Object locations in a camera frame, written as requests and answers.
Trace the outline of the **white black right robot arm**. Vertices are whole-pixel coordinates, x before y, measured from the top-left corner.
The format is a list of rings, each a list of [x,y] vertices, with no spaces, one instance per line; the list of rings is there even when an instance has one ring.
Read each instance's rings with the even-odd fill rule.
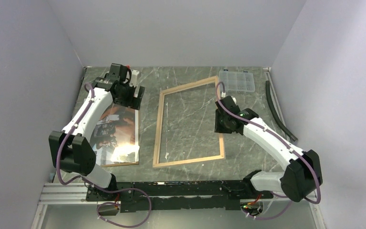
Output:
[[[231,96],[216,101],[215,132],[238,133],[254,141],[272,156],[283,172],[254,171],[244,178],[243,192],[254,198],[262,191],[293,202],[305,199],[319,204],[323,183],[320,158],[314,150],[304,151],[270,128],[249,108],[240,110]]]

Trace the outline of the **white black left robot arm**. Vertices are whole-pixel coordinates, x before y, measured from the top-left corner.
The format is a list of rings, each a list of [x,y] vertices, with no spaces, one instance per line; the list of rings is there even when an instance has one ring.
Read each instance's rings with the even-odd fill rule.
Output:
[[[81,178],[97,189],[103,199],[116,197],[116,176],[96,163],[90,137],[109,105],[140,109],[145,91],[137,84],[140,75],[129,66],[112,63],[104,76],[84,84],[88,95],[76,115],[62,130],[52,131],[49,136],[52,163],[62,185]]]

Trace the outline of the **white wooden picture frame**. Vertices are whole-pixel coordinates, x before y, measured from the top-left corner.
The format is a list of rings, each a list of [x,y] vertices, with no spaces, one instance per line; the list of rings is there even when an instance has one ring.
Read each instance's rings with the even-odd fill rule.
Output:
[[[219,155],[216,156],[207,156],[201,158],[194,159],[185,159],[180,161],[172,161],[172,162],[160,162],[160,149],[161,149],[161,137],[162,137],[162,124],[163,124],[163,111],[164,111],[164,99],[166,95],[179,93],[185,90],[193,89],[196,87],[200,87],[206,84],[213,83],[215,85],[216,91],[219,90],[219,79],[218,76],[212,76],[206,79],[201,79],[196,82],[187,83],[183,85],[179,85],[173,88],[165,89],[160,91],[159,94],[159,104],[158,104],[158,112],[157,112],[157,121],[156,121],[156,134],[155,134],[155,142],[154,142],[154,151],[153,151],[153,168],[161,168],[161,167],[170,167],[177,165],[186,165],[192,163],[200,163],[211,160],[220,160],[225,159],[225,147],[224,147],[224,136],[222,134],[218,134],[218,142],[219,142]]]

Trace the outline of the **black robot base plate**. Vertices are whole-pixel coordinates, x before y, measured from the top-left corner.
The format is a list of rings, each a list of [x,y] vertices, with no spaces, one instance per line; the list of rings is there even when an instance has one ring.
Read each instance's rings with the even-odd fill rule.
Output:
[[[122,213],[144,210],[210,209],[240,210],[248,202],[272,199],[269,191],[255,190],[249,181],[118,182],[110,194],[88,186],[86,201],[119,200]]]

